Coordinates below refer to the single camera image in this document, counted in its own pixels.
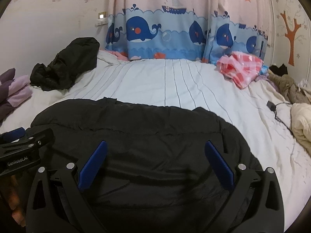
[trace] brown jacket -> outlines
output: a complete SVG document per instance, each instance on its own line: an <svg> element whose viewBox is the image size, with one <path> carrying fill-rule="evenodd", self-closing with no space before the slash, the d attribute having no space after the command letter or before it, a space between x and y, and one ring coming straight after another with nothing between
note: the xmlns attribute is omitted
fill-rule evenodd
<svg viewBox="0 0 311 233"><path fill-rule="evenodd" d="M298 86L296 86L295 81L288 74L284 74L282 77L269 74L268 79L273 81L280 89L281 94L284 96L285 100L290 103L309 103L310 101L306 95L299 91Z"/></svg>

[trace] tree wall decal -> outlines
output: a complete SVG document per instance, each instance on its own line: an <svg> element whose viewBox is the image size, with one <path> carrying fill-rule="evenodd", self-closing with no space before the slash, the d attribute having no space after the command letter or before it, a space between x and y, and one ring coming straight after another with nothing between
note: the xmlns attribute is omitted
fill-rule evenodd
<svg viewBox="0 0 311 233"><path fill-rule="evenodd" d="M306 40L306 38L304 37L304 35L299 35L296 37L296 33L297 31L301 28L302 25L305 24L305 19L304 22L299 24L297 23L297 18L301 16L301 10L302 10L302 6L299 4L298 5L298 10L296 11L293 21L294 21L294 25L293 25L293 21L290 18L290 16L286 15L287 12L291 12L291 3L293 3L292 0L285 0L285 7L283 10L283 13L279 11L278 6L277 6L277 10L279 12L279 14L281 15L282 19L284 20L285 26L284 25L278 25L278 27L280 27L281 29L286 29L286 32L283 34L283 36L285 36L289 42L290 42L290 56L289 56L289 60L288 60L288 64L294 66L294 44L295 41L298 40L301 44L303 44L303 40Z"/></svg>

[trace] black cable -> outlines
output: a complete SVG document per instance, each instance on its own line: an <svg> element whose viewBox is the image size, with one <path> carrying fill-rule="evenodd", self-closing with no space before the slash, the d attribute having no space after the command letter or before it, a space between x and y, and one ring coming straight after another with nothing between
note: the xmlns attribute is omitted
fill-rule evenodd
<svg viewBox="0 0 311 233"><path fill-rule="evenodd" d="M280 104L292 105L292 104L290 104L290 103L278 103L278 104L276 104L275 106L277 107L277 106L280 105ZM291 133L292 135L294 135L293 132L291 131L291 129L290 129L289 127L287 127L287 125L277 116L277 114L276 114L276 109L275 109L275 111L274 111L274 114L275 114L275 115L274 115L274 119L277 120L278 122L284 124L285 127L290 131L290 133Z"/></svg>

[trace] blue gripper pad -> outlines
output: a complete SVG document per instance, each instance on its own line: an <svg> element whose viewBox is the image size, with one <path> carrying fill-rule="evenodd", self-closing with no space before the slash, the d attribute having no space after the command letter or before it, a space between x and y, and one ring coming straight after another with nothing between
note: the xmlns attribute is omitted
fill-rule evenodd
<svg viewBox="0 0 311 233"><path fill-rule="evenodd" d="M2 134L2 140L6 143L11 143L15 140L20 139L24 135L25 135L25 129L18 128L16 130L12 130L12 131Z"/></svg>
<svg viewBox="0 0 311 233"><path fill-rule="evenodd" d="M210 141L205 143L205 156L213 168L222 187L230 192L233 191L234 173Z"/></svg>
<svg viewBox="0 0 311 233"><path fill-rule="evenodd" d="M107 156L107 152L107 143L102 141L80 171L78 183L78 189L80 192L83 192L91 186L98 170Z"/></svg>

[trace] red whale cheek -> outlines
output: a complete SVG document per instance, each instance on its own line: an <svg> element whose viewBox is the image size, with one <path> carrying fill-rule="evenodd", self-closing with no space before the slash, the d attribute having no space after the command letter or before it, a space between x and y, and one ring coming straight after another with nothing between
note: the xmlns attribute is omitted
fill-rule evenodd
<svg viewBox="0 0 311 233"><path fill-rule="evenodd" d="M138 28L138 27L137 27L137 28L135 28L135 33L136 33L136 34L141 33L141 29L140 29L140 28Z"/></svg>

